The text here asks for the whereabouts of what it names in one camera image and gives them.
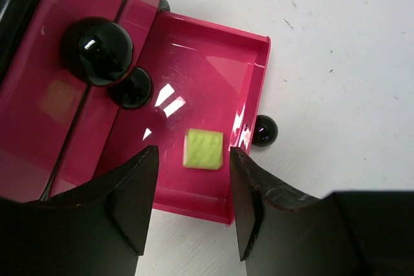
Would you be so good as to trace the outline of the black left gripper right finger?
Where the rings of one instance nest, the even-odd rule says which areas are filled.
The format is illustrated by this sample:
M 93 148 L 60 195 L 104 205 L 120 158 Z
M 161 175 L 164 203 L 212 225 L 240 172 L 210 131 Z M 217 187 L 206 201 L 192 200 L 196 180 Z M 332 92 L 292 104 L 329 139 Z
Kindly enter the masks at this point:
M 308 195 L 230 151 L 239 256 L 248 275 L 412 275 L 413 193 Z

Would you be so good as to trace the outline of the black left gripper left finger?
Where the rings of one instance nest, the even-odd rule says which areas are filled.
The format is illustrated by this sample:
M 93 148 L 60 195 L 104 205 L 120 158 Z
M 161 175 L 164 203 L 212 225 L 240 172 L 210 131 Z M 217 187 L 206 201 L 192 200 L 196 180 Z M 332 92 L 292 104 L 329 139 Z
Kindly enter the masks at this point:
M 46 201 L 1 200 L 2 275 L 134 275 L 158 178 L 150 145 Z

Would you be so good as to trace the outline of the pale yellow small lego brick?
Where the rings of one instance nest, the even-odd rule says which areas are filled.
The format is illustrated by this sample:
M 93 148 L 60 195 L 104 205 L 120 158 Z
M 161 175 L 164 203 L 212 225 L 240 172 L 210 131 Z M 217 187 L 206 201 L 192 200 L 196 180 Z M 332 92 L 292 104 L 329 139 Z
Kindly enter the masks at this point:
M 218 170 L 223 166 L 223 133 L 188 129 L 184 137 L 183 166 Z

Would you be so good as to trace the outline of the pink drawer with black knob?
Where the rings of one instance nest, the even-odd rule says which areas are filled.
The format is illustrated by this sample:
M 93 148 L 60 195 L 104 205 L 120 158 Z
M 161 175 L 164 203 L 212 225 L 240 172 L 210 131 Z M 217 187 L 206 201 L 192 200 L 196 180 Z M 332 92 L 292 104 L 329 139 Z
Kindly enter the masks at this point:
M 41 0 L 1 84 L 1 196 L 38 199 L 85 91 L 63 66 L 60 41 L 74 22 L 114 19 L 122 0 Z

